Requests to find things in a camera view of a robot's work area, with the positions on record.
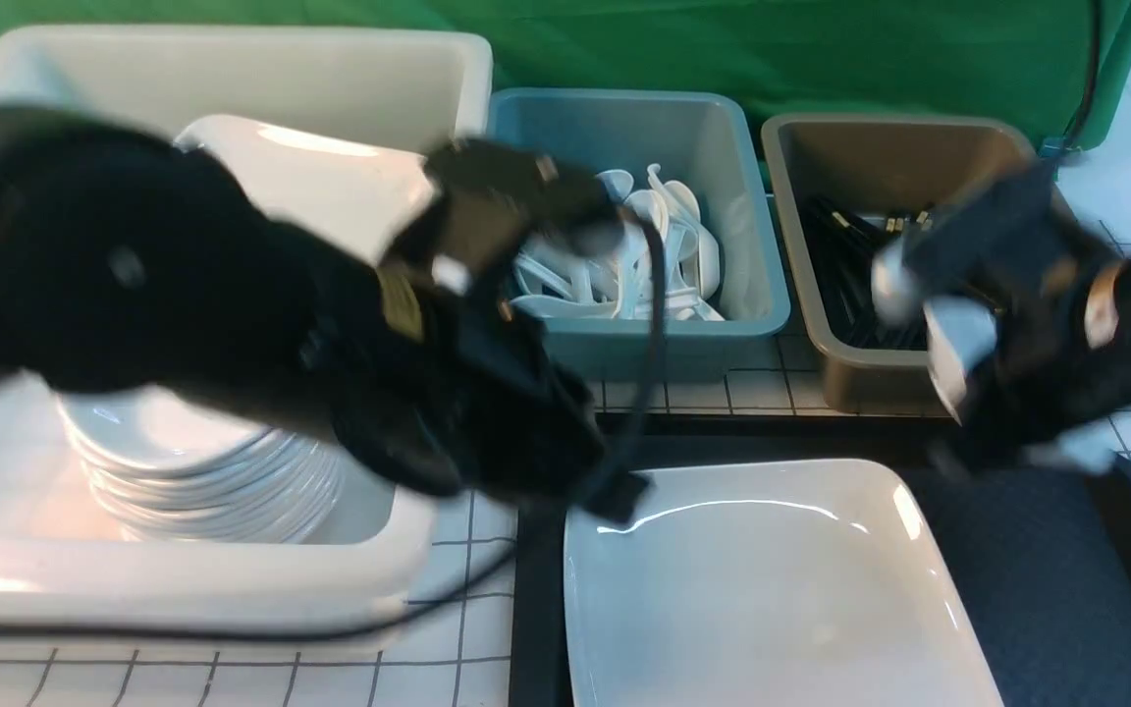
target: white plastic bin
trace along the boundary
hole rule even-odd
[[[0,40],[0,102],[79,109],[174,138],[233,113],[422,152],[483,132],[477,36],[365,28],[40,26]],[[0,621],[301,629],[395,614],[431,501],[361,474],[307,545],[121,542],[90,501],[49,390],[0,390]],[[395,631],[340,648],[375,652]]]
[[[481,36],[359,27],[31,26],[0,37],[0,101],[74,107],[173,138],[243,115],[421,153],[480,135]]]

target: cable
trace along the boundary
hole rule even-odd
[[[1103,0],[1090,0],[1090,66],[1086,69],[1085,93],[1081,104],[1063,130],[1063,153],[1069,152],[1081,139],[1085,124],[1094,111],[1094,100],[1098,90],[1098,66],[1103,62]]]
[[[645,240],[648,242],[648,256],[651,259],[651,308],[650,325],[648,325],[648,345],[645,348],[645,365],[640,377],[636,381],[634,403],[632,412],[629,413],[623,429],[619,431],[610,451],[584,475],[582,478],[564,497],[567,507],[578,506],[588,501],[616,474],[624,471],[625,465],[631,459],[637,443],[640,442],[640,434],[644,431],[644,421],[651,403],[651,395],[656,386],[661,385],[661,369],[666,353],[666,257],[663,242],[657,229],[646,219],[640,219],[629,209],[620,210],[623,219],[640,227]],[[434,600],[428,603],[413,605],[407,612],[397,614],[390,619],[381,621],[365,621],[357,626],[346,626],[333,629],[305,629],[305,630],[236,630],[236,629],[188,629],[174,627],[123,627],[113,623],[89,623],[89,626],[46,626],[46,623],[9,623],[0,622],[0,637],[11,638],[44,638],[44,637],[67,637],[67,638],[133,638],[153,640],[202,640],[202,641],[242,641],[242,644],[305,644],[305,641],[322,640],[346,640],[362,638],[378,632],[391,630],[412,623],[429,614],[439,612],[455,600],[463,598],[473,587],[485,583],[500,569],[506,569],[509,563],[517,558],[517,545],[525,543],[525,546],[537,546],[549,537],[556,528],[538,526],[533,519],[530,528],[519,533],[519,540],[510,543],[508,549],[494,560],[491,560],[485,568],[477,572],[472,572],[468,578],[457,581],[451,589],[440,592]]]

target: stacked plates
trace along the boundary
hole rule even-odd
[[[94,500],[126,540],[302,542],[352,465],[340,450],[162,389],[67,395],[59,411]]]

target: black mat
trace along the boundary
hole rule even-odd
[[[933,529],[1008,707],[1131,707],[1130,463],[1091,482],[1015,469],[960,486],[924,458],[942,429],[915,420],[658,416],[637,466],[824,457],[888,465]],[[517,560],[509,707],[573,704],[561,521],[547,520],[554,542]]]

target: green backdrop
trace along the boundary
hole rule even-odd
[[[497,86],[723,93],[753,120],[901,109],[1063,132],[1082,90],[1089,0],[0,0],[37,23],[305,24],[486,36]],[[1105,137],[1131,66],[1131,0],[1104,0],[1103,79],[1082,147]]]

